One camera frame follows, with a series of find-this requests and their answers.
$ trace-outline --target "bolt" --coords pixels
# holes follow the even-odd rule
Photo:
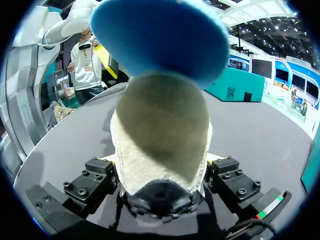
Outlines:
[[[258,189],[261,186],[261,181],[255,181],[253,183],[253,188]]]
[[[49,201],[51,200],[51,196],[50,196],[50,195],[45,195],[45,196],[44,196],[44,200],[45,200],[46,202],[49,202]]]
[[[84,196],[84,195],[87,194],[87,191],[86,191],[85,189],[83,189],[83,188],[80,188],[80,189],[78,190],[78,194],[79,194],[80,196]]]
[[[239,194],[240,196],[243,196],[243,195],[245,195],[246,193],[247,193],[247,191],[246,191],[245,188],[240,188],[240,189],[238,190],[238,194]]]
[[[86,177],[86,176],[88,176],[88,175],[89,175],[88,170],[83,170],[83,171],[82,171],[82,176]]]
[[[173,213],[173,214],[171,214],[171,218],[172,219],[178,219],[179,218],[179,214]]]
[[[95,180],[101,180],[102,179],[101,174],[96,174],[94,177],[95,177]]]
[[[134,214],[138,214],[138,208],[137,207],[132,207],[131,209],[131,212],[133,212]]]
[[[223,179],[224,180],[228,180],[230,178],[230,173],[226,172],[225,174],[223,174]]]
[[[161,216],[159,216],[159,215],[150,214],[149,216],[150,216],[150,218],[152,218],[152,219],[161,219]]]
[[[70,182],[68,182],[68,181],[65,181],[65,182],[63,183],[63,186],[64,186],[65,188],[68,188],[68,187],[70,187]]]
[[[242,173],[243,173],[242,169],[238,169],[238,170],[235,172],[235,174],[238,175],[238,176],[242,175]]]
[[[42,203],[37,201],[35,204],[34,204],[38,209],[42,208]]]

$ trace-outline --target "black metal bracket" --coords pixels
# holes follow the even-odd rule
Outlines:
[[[239,169],[239,162],[232,157],[208,163],[205,181],[210,191],[218,194],[228,209],[238,215],[238,222],[263,215],[261,218],[271,223],[292,196],[287,191],[280,196],[276,188],[266,194],[261,193],[261,182],[245,175]],[[65,193],[46,183],[44,187],[36,185],[30,188],[25,194],[35,209],[34,215],[40,214],[41,222],[50,226],[47,229],[60,232],[73,224],[79,225],[93,214],[106,195],[114,193],[118,182],[113,163],[94,157],[85,164],[80,176],[72,182],[63,183]],[[232,239],[251,239],[265,228],[259,225],[246,227]]]
[[[245,175],[231,156],[208,163],[205,180],[210,191],[221,197],[231,213],[237,214],[237,223],[251,218],[271,223],[292,197],[288,191],[281,195],[276,188],[265,194],[260,192],[262,182]],[[249,227],[236,239],[251,239],[265,229],[261,225]]]

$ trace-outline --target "display screen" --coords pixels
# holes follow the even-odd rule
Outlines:
[[[304,90],[306,85],[306,80],[300,76],[293,74],[292,84]]]
[[[272,76],[272,61],[252,59],[252,70],[253,74],[263,76],[271,79]]]
[[[275,77],[284,81],[288,81],[289,73],[280,69],[275,70]]]
[[[230,68],[249,71],[249,64],[230,59]]]
[[[309,81],[306,82],[306,92],[311,96],[315,97],[315,99],[318,99],[319,88]]]

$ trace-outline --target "person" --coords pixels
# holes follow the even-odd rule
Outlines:
[[[308,109],[308,104],[307,104],[307,100],[305,99],[303,100],[303,103],[301,104],[301,109],[300,109],[302,116],[306,116],[307,109]]]
[[[71,50],[71,62],[67,70],[69,73],[75,73],[72,83],[80,105],[104,91],[101,81],[102,63],[94,51],[98,44],[97,38],[88,27],[81,32],[79,42]]]
[[[295,87],[292,91],[291,91],[291,100],[292,100],[292,104],[296,107],[299,106],[300,104],[298,103],[298,96],[297,96],[297,88]]]
[[[295,87],[292,91],[291,91],[291,99],[292,100],[297,100],[298,96],[297,96],[297,88]]]

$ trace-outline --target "black cable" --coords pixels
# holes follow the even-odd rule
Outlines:
[[[249,220],[242,221],[242,222],[240,222],[240,223],[238,223],[238,224],[230,227],[230,228],[224,233],[224,236],[227,237],[228,234],[230,234],[230,233],[232,233],[232,232],[235,232],[235,231],[237,231],[237,230],[239,230],[239,229],[241,229],[241,228],[243,228],[243,227],[245,227],[245,226],[247,226],[247,225],[249,225],[249,224],[251,224],[251,225],[253,225],[253,226],[255,226],[255,225],[264,226],[264,227],[270,229],[270,231],[273,233],[273,235],[274,235],[275,237],[277,236],[277,231],[275,230],[275,228],[274,228],[271,224],[269,224],[269,223],[267,223],[267,222],[265,222],[265,221],[263,221],[263,220],[260,220],[260,219],[249,219]]]

